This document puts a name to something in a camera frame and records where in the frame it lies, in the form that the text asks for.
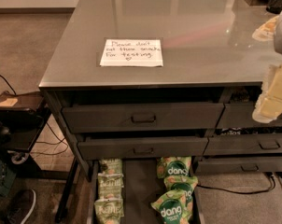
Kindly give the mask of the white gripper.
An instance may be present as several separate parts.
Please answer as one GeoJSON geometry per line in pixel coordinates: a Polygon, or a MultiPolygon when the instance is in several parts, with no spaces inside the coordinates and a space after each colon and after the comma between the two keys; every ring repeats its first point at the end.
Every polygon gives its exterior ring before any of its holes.
{"type": "MultiPolygon", "coordinates": [[[[279,16],[274,16],[254,31],[258,41],[271,41],[279,16]]],[[[282,64],[270,65],[261,85],[261,94],[255,104],[252,118],[259,123],[270,123],[282,114],[282,64]]]]}

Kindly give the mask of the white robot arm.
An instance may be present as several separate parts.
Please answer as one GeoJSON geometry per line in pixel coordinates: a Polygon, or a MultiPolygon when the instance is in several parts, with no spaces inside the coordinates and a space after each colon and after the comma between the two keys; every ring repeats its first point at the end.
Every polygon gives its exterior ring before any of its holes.
{"type": "MultiPolygon", "coordinates": [[[[275,52],[282,55],[282,11],[260,26],[252,35],[259,41],[274,42],[275,52]]],[[[252,118],[259,123],[270,123],[282,114],[282,64],[270,65],[261,84],[261,94],[252,118]]]]}

